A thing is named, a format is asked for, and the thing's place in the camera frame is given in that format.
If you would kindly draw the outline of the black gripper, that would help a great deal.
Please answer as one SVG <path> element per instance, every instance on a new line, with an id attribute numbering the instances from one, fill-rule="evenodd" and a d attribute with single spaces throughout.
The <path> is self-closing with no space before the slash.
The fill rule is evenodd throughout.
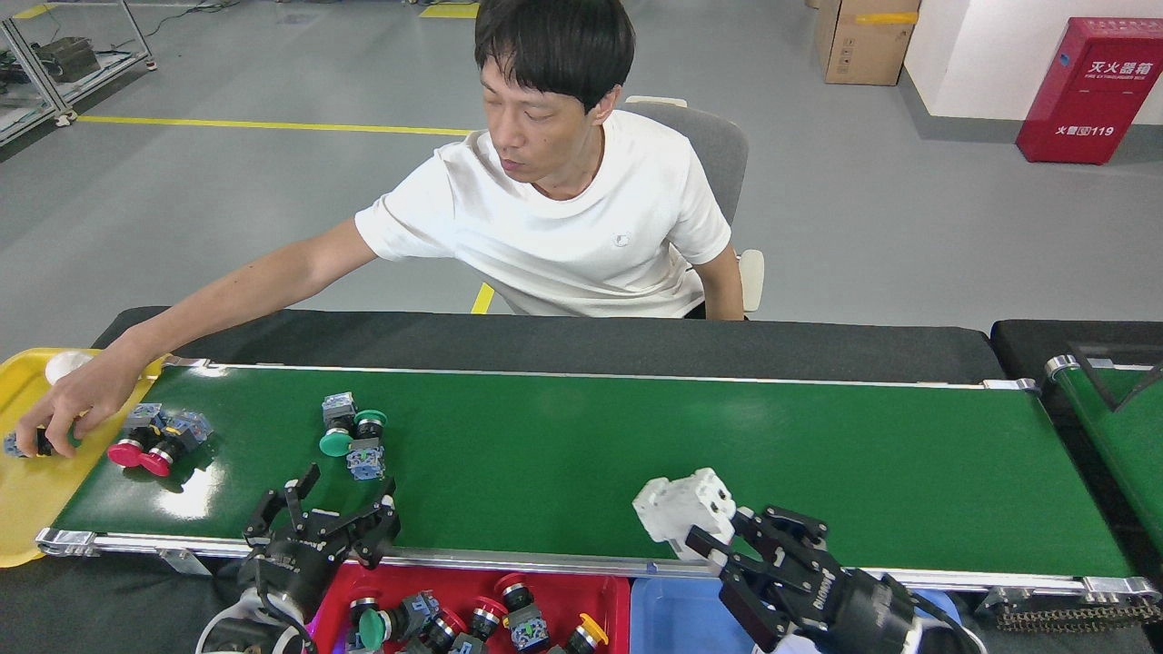
<path id="1" fill-rule="evenodd" d="M 323 541 L 274 538 L 273 523 L 287 510 L 292 534 L 306 531 L 308 512 L 304 512 L 306 497 L 321 472 L 317 463 L 309 463 L 299 479 L 288 479 L 283 486 L 266 490 L 244 524 L 242 534 L 251 553 L 244 560 L 238 580 L 244 585 L 240 598 L 244 619 L 259 624 L 277 624 L 259 599 L 265 593 L 269 603 L 299 625 L 307 625 L 315 616 L 323 596 L 349 556 L 366 569 L 374 569 L 395 543 L 402 523 L 395 512 L 395 479 L 383 479 L 373 502 L 365 509 L 340 516 L 323 527 Z"/>
<path id="2" fill-rule="evenodd" d="M 785 637 L 801 637 L 819 653 L 905 653 L 915 618 L 909 591 L 893 577 L 844 569 L 827 553 L 828 525 L 795 510 L 740 506 L 735 534 L 761 559 L 780 548 L 780 599 L 768 568 L 740 555 L 709 531 L 688 529 L 685 545 L 718 566 L 719 600 L 759 651 Z"/>

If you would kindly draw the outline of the person's right hand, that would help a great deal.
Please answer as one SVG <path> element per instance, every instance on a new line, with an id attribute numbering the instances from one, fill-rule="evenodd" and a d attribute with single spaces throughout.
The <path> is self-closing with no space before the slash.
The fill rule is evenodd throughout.
<path id="1" fill-rule="evenodd" d="M 151 353 L 108 348 L 59 378 L 15 426 L 19 452 L 34 457 L 40 452 L 40 431 L 55 454 L 74 457 L 76 445 L 128 401 Z"/>

